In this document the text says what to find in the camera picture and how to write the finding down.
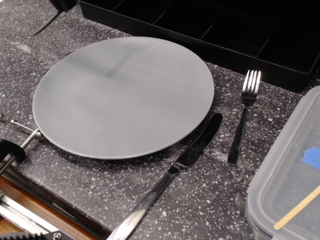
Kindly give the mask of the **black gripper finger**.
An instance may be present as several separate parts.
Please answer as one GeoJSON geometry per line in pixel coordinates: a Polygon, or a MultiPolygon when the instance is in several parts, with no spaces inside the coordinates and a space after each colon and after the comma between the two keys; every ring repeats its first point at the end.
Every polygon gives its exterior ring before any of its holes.
{"type": "Polygon", "coordinates": [[[60,12],[68,12],[77,4],[77,0],[50,0],[50,2],[60,12]]]}

